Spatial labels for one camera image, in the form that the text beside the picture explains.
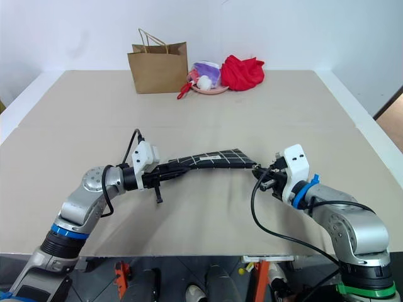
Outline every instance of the brown paper bag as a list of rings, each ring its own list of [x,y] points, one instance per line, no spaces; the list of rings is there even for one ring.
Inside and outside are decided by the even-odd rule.
[[[128,53],[137,93],[179,92],[188,75],[186,42],[165,44],[144,30],[139,29],[139,33],[143,45],[132,45],[133,53]],[[149,39],[158,45],[150,46]]]

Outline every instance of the beige tabletop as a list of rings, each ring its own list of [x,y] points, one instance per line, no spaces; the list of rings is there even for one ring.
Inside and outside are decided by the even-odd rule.
[[[134,128],[162,162],[239,148],[269,164],[300,143],[323,184],[373,208],[402,251],[403,191],[321,80],[311,71],[270,71],[258,87],[216,96],[136,94],[130,71],[68,71],[0,146],[0,252],[29,254],[45,238],[82,175],[122,160]],[[152,190],[115,198],[82,255],[296,255],[312,251],[261,231],[250,213],[250,171],[191,171]],[[262,224],[332,252],[308,216],[256,196]]]

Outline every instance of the white wall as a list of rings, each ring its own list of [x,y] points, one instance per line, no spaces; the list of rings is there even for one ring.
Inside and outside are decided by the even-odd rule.
[[[189,63],[233,53],[256,55],[267,69],[334,69],[371,114],[401,81],[401,0],[2,1],[0,82],[2,74],[27,74],[13,94],[41,70],[128,69],[138,27],[167,42],[186,40]],[[362,68],[367,61],[377,61],[376,71]],[[380,91],[383,99],[374,96]]]

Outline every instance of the floor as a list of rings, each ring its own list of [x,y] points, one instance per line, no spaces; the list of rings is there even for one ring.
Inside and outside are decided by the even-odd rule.
[[[377,123],[403,152],[403,94],[377,119]]]
[[[190,284],[197,284],[205,290],[205,274],[212,264],[222,266],[234,280],[243,301],[250,301],[252,291],[248,289],[251,274],[240,275],[238,269],[245,267],[237,256],[194,256],[194,257],[136,257],[136,258],[103,258],[96,259],[98,266],[92,272],[74,271],[70,274],[73,287],[69,292],[67,302],[114,302],[119,301],[115,280],[114,265],[119,260],[130,263],[133,274],[144,269],[159,268],[161,270],[161,295],[159,302],[184,301],[184,292]],[[17,277],[24,261],[0,257],[0,290],[7,287]],[[321,265],[308,267],[299,271],[285,269],[293,289],[313,286],[334,270],[334,266]],[[266,302],[270,302],[270,292],[267,292]]]

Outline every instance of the black cable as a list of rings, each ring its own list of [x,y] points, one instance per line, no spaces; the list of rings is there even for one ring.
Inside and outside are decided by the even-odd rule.
[[[327,277],[325,277],[322,281],[318,282],[318,284],[316,284],[311,292],[301,301],[301,302],[306,302],[308,301],[308,299],[326,282],[328,282],[328,280],[332,279],[335,275],[337,275],[339,273],[339,270],[335,270],[334,272],[332,272],[330,275],[328,275]]]
[[[299,239],[296,239],[296,238],[293,238],[293,237],[289,237],[289,236],[286,236],[286,235],[282,235],[282,234],[273,232],[273,231],[271,231],[271,230],[265,228],[264,226],[262,226],[262,224],[260,224],[258,218],[256,217],[256,213],[255,213],[255,210],[254,210],[254,197],[255,197],[255,195],[256,195],[256,191],[258,190],[260,184],[262,183],[262,180],[263,180],[264,177],[268,174],[268,172],[269,172],[269,169],[267,169],[267,170],[260,176],[259,180],[257,181],[257,183],[256,183],[256,184],[254,185],[254,187],[253,187],[252,196],[251,196],[251,211],[252,211],[252,217],[253,217],[254,222],[258,225],[258,227],[260,227],[260,228],[261,228],[263,231],[265,231],[266,233],[269,233],[270,235],[273,235],[273,236],[276,236],[276,237],[279,237],[279,238],[282,238],[282,239],[286,239],[286,240],[289,240],[289,241],[292,241],[292,242],[295,242],[295,243],[299,243],[300,245],[304,245],[304,246],[306,246],[306,247],[308,247],[308,248],[310,248],[310,249],[312,249],[312,250],[314,250],[314,251],[316,251],[316,252],[322,254],[323,256],[325,256],[325,257],[328,258],[331,262],[335,263],[335,264],[338,266],[338,265],[339,265],[339,261],[337,261],[334,257],[330,256],[330,255],[329,255],[328,253],[326,253],[325,251],[323,251],[323,250],[321,250],[321,249],[319,249],[319,248],[313,246],[312,244],[309,244],[309,243],[307,243],[307,242],[304,242],[304,241],[302,241],[302,240],[299,240]]]
[[[361,203],[354,203],[352,201],[342,201],[342,200],[329,200],[329,201],[318,201],[315,202],[313,201],[311,203],[311,205],[308,207],[309,208],[309,212],[312,213],[312,210],[318,206],[324,206],[325,204],[346,204],[349,206],[357,206],[363,210],[367,210],[369,212],[372,212],[375,214],[375,212],[368,206],[361,204]]]
[[[126,150],[126,154],[125,154],[125,156],[124,156],[124,158],[123,158],[123,161],[122,161],[122,165],[123,165],[123,164],[126,162],[126,160],[127,160],[128,154],[129,154],[129,152],[130,152],[130,149],[132,148],[133,141],[134,141],[134,138],[135,138],[136,134],[138,135],[138,141],[139,141],[139,143],[140,143],[142,140],[144,140],[143,136],[141,135],[140,130],[139,130],[139,129],[135,129],[134,132],[133,132],[132,138],[130,139],[130,143],[128,144],[128,147],[127,147],[127,150]]]
[[[102,214],[102,217],[107,217],[107,216],[111,216],[114,212],[112,203],[111,203],[111,199],[109,198],[108,195],[108,191],[106,190],[106,186],[105,186],[105,179],[106,179],[106,172],[108,172],[109,168],[112,168],[112,165],[106,165],[105,168],[103,168],[103,172],[102,172],[102,178],[101,178],[101,185],[102,185],[102,193],[103,193],[103,197],[105,198],[106,204],[109,207],[109,213],[107,214]]]

